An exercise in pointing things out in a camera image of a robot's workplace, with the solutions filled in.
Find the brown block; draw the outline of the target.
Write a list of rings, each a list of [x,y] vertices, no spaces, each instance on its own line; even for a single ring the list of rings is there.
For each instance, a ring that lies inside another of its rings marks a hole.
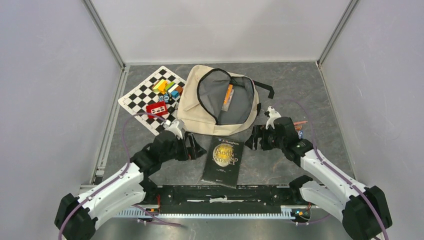
[[[177,86],[175,90],[181,95],[183,92],[183,88],[181,86]]]

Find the red plastic block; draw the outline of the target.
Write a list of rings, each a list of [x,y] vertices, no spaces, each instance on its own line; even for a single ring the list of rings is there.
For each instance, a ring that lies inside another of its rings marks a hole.
[[[161,117],[169,113],[167,104],[164,101],[148,104],[146,106],[146,112],[151,114],[148,115],[149,119],[155,118],[154,115]]]

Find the blue cube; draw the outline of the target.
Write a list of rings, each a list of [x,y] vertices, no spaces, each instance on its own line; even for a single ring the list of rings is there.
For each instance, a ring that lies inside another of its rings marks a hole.
[[[180,96],[180,93],[177,90],[173,90],[170,95],[173,99],[177,99]]]

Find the green yellow block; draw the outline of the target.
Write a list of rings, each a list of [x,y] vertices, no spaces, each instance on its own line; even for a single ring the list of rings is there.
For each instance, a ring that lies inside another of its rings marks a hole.
[[[152,86],[152,91],[157,94],[165,94],[166,86],[168,85],[168,81],[166,79],[161,79],[157,83]]]

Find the orange block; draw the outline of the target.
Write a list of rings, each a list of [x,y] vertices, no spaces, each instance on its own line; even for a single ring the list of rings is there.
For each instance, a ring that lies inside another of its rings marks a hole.
[[[161,94],[166,94],[168,92],[166,89],[167,85],[168,85],[168,82],[164,81],[158,86],[158,90]]]

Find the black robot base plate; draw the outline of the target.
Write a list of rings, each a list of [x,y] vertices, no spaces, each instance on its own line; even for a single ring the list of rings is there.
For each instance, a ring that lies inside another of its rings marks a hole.
[[[288,185],[162,185],[149,191],[143,205],[162,214],[277,214],[282,206],[309,206]]]

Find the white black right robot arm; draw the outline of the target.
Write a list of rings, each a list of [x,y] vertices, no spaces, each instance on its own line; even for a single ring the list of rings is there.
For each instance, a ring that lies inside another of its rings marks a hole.
[[[289,117],[271,117],[255,125],[245,145],[252,150],[281,150],[286,159],[311,175],[289,183],[289,199],[314,204],[338,219],[353,240],[389,238],[392,226],[386,196],[378,186],[366,186],[326,158],[311,141],[299,138]]]

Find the black Moon and Sixpence book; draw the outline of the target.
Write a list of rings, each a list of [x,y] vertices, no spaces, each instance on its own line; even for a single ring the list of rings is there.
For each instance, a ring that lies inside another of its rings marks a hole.
[[[237,188],[244,142],[213,137],[207,151],[201,180],[231,189]]]

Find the black white chessboard mat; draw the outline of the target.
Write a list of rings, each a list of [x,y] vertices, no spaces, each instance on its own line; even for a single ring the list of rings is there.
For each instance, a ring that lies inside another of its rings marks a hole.
[[[139,85],[119,98],[118,103],[131,115],[146,112],[148,105],[156,104],[162,99],[161,94],[154,92],[152,87],[164,80],[169,83],[175,82],[182,88],[186,84],[185,79],[167,67],[161,66]],[[158,118],[150,118],[148,115],[137,115],[135,118],[155,136],[165,129],[163,122]]]

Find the beige canvas backpack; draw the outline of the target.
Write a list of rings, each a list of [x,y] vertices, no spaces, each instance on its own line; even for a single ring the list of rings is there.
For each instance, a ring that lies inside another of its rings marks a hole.
[[[229,84],[234,93],[228,111],[222,111]],[[270,85],[221,68],[195,65],[188,74],[176,117],[184,122],[186,131],[196,134],[230,136],[243,132],[260,113],[258,87],[268,91],[268,98],[274,98]]]

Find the salmon pencil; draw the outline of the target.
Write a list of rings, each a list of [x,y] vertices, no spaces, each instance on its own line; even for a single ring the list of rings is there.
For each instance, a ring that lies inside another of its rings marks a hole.
[[[308,123],[308,121],[307,121],[307,120],[304,120],[304,121],[297,121],[297,122],[294,122],[293,124],[296,126],[296,125],[303,125],[303,124],[306,124],[306,123]]]

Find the orange Treehouse book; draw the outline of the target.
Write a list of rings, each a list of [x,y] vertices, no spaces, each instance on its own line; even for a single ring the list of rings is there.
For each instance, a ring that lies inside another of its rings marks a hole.
[[[230,103],[232,93],[233,93],[233,85],[229,84],[225,94],[224,102],[223,102],[224,105],[227,105]]]

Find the Little Women book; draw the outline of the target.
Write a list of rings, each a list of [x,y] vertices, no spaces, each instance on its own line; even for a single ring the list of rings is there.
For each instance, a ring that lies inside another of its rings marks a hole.
[[[221,108],[222,111],[227,112],[229,110],[233,94],[234,94],[234,90],[228,89],[228,91],[225,95],[225,98],[224,98],[224,103],[223,103],[222,108]]]

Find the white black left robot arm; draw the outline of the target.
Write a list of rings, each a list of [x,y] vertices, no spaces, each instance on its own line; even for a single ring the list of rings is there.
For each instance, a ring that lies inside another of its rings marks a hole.
[[[61,199],[54,220],[58,239],[89,240],[119,212],[141,202],[153,203],[158,186],[150,176],[163,163],[195,160],[206,152],[191,132],[162,131],[107,180],[77,196],[69,193]]]

